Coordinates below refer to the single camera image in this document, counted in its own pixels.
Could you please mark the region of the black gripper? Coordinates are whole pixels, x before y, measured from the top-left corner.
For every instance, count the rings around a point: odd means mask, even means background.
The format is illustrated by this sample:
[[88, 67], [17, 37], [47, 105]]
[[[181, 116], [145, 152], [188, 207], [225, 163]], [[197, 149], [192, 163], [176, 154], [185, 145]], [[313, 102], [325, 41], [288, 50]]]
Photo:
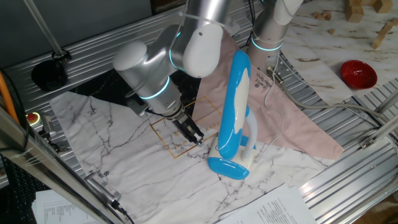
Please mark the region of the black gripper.
[[172, 117], [172, 122], [190, 142], [197, 146], [202, 144], [204, 134], [199, 130], [190, 116], [185, 113], [180, 113]]

